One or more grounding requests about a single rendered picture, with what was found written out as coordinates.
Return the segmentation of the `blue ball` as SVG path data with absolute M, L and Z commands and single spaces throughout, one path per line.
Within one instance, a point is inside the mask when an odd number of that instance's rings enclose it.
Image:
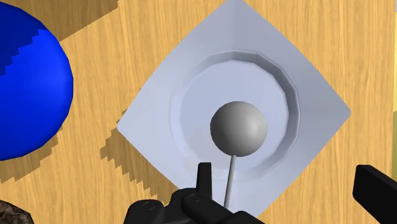
M 26 11 L 0 2 L 0 160 L 47 143 L 72 99 L 73 74 L 57 38 Z

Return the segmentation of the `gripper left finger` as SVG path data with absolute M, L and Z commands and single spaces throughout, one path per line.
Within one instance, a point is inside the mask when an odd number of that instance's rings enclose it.
M 155 199 L 134 202 L 123 224 L 222 224 L 232 216 L 212 199 L 211 163 L 201 162 L 196 187 L 176 190 L 166 206 Z

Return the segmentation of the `dark brown rough lump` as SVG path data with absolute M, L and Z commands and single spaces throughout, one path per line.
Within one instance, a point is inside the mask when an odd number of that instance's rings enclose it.
M 34 224 L 27 211 L 0 200 L 0 224 Z

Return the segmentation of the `white square plate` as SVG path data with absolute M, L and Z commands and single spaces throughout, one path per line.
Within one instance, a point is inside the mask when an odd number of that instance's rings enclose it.
M 230 157 L 212 141 L 224 104 L 244 101 L 267 123 L 263 145 L 235 164 L 229 208 L 260 215 L 302 173 L 350 115 L 318 70 L 243 0 L 226 0 L 163 60 L 118 131 L 178 188 L 212 164 L 212 197 L 225 197 Z

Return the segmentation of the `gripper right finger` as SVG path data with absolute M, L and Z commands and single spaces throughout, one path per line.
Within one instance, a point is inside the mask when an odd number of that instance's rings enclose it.
M 357 165 L 354 199 L 380 224 L 397 224 L 397 182 L 371 165 Z

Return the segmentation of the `grey ball on thin stick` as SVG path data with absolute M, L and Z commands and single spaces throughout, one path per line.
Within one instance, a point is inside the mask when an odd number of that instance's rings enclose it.
M 223 207 L 230 205 L 236 158 L 258 151 L 267 131 L 267 123 L 260 110 L 247 102 L 229 102 L 211 118 L 212 141 L 220 151 L 231 156 Z

